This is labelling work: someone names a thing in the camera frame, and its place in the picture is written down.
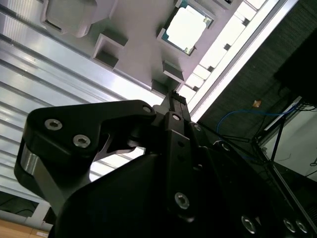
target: small orange object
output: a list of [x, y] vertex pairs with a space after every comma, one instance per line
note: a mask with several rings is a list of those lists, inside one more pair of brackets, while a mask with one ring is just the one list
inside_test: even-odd
[[254, 100], [252, 107], [259, 108], [261, 105], [261, 100]]

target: blue cable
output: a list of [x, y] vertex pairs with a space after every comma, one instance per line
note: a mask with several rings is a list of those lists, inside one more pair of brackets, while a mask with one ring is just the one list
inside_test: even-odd
[[219, 133], [219, 127], [220, 127], [221, 123], [223, 122], [223, 120], [225, 120], [229, 115], [234, 114], [234, 113], [254, 113], [254, 114], [261, 114], [261, 115], [266, 115], [266, 116], [280, 116], [280, 115], [285, 115], [285, 114], [291, 113], [292, 111], [294, 111], [296, 109], [296, 107], [297, 107], [297, 104], [294, 105], [290, 110], [288, 110], [287, 112], [284, 112], [284, 113], [266, 113], [266, 112], [251, 111], [251, 110], [233, 111], [233, 112], [227, 113], [225, 116], [222, 117], [222, 119], [217, 124], [216, 132]]

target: bolt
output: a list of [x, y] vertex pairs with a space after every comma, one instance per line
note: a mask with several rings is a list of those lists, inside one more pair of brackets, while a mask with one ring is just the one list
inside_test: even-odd
[[148, 106], [143, 106], [143, 110], [146, 111], [147, 113], [150, 113], [152, 110]]
[[286, 228], [287, 228], [290, 232], [295, 233], [296, 230], [295, 230], [293, 224], [292, 224], [290, 221], [288, 221], [286, 218], [284, 218], [283, 222], [284, 222]]
[[243, 226], [250, 232], [251, 234], [256, 233], [256, 227], [254, 226], [253, 222], [247, 217], [247, 216], [242, 216], [241, 221]]
[[197, 131], [201, 131], [201, 130], [202, 130], [202, 129], [200, 128], [200, 126], [199, 126], [199, 125], [197, 125], [197, 124], [196, 124], [196, 125], [194, 125], [194, 128], [196, 128], [196, 130], [197, 130]]
[[186, 210], [187, 208], [189, 208], [189, 200], [185, 194], [177, 192], [175, 194], [175, 201], [181, 209]]
[[224, 143], [222, 143], [221, 146], [222, 146], [223, 149], [225, 149], [226, 151], [230, 151], [229, 148], [228, 148]]
[[76, 135], [73, 138], [74, 145], [80, 148], [87, 148], [90, 145], [90, 139], [85, 135]]
[[60, 130], [63, 127], [62, 123], [56, 119], [48, 119], [44, 125], [49, 130]]
[[304, 232], [305, 234], [307, 234], [308, 233], [308, 230], [307, 230], [307, 228], [304, 226], [304, 224], [303, 223], [301, 223], [300, 221], [296, 221], [296, 225], [299, 227], [299, 229], [302, 231], [302, 232]]
[[175, 120], [180, 120], [179, 116], [178, 116], [178, 115], [175, 115], [175, 114], [173, 114], [173, 118], [174, 118]]

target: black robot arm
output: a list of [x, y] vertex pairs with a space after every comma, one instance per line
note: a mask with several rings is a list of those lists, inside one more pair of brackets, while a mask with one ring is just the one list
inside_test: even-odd
[[[90, 182], [93, 161], [136, 147], [145, 154]], [[52, 238], [311, 237], [311, 221], [266, 166], [281, 179], [279, 194], [229, 144], [210, 144], [171, 92], [153, 108], [122, 101], [31, 112], [14, 171], [51, 204]]]

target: dark fabric wall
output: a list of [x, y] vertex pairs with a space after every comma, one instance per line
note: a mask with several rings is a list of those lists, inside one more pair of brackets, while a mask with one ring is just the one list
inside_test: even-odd
[[[274, 74], [316, 28], [317, 0], [300, 0], [211, 105], [199, 123], [215, 130], [220, 119], [231, 111], [282, 111], [288, 105], [290, 97], [296, 98], [296, 95], [291, 94], [287, 88], [281, 88], [279, 81], [274, 79]], [[308, 57], [315, 60], [315, 55]], [[252, 107], [254, 100], [262, 101], [258, 109]], [[230, 115], [221, 124], [219, 133], [251, 138], [263, 118], [262, 115], [247, 113]], [[265, 117], [263, 128], [273, 119]], [[212, 142], [217, 139], [210, 135]]]

